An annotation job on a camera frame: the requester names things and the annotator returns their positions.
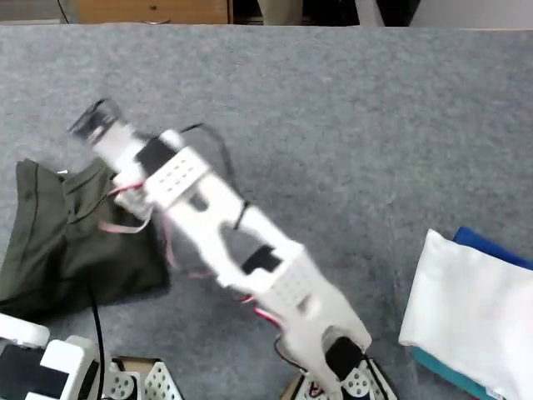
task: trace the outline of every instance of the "white cloth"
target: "white cloth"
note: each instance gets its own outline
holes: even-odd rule
[[[507,400],[533,399],[533,272],[428,231],[400,344]]]

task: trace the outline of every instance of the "blue fabric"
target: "blue fabric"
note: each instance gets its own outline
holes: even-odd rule
[[[499,258],[507,263],[515,264],[518,267],[533,270],[533,262],[525,260],[524,258],[504,249],[502,246],[485,239],[469,227],[460,227],[454,236],[453,241],[463,246],[475,248],[480,252],[484,252],[492,257]],[[440,375],[448,382],[453,383],[457,387],[467,391],[472,396],[475,396],[480,400],[494,400],[493,397],[486,394],[486,389],[479,383],[476,383],[465,375],[448,368],[445,364],[427,352],[418,347],[411,347],[410,351],[415,361],[437,375]]]

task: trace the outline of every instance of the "dark green cloth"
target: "dark green cloth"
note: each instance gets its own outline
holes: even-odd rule
[[[18,209],[0,269],[0,312],[41,317],[160,288],[167,270],[151,224],[138,234],[102,231],[100,221],[140,222],[107,193],[113,172],[101,160],[78,174],[17,164]],[[17,298],[8,304],[2,300]]]

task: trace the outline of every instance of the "gray surface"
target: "gray surface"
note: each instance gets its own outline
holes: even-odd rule
[[[401,398],[468,398],[396,340],[427,228],[533,257],[533,32],[0,27],[0,56],[2,252],[15,162],[85,165],[64,131],[95,98],[150,132],[210,122],[247,196],[349,297]],[[176,275],[166,295],[103,307],[102,325],[109,351],[164,358],[189,399],[276,398],[295,373],[209,280]],[[89,312],[52,327],[94,337]]]

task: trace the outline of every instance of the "wooden cabinet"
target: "wooden cabinet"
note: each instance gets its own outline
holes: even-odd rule
[[[78,0],[80,23],[230,22],[228,0]]]

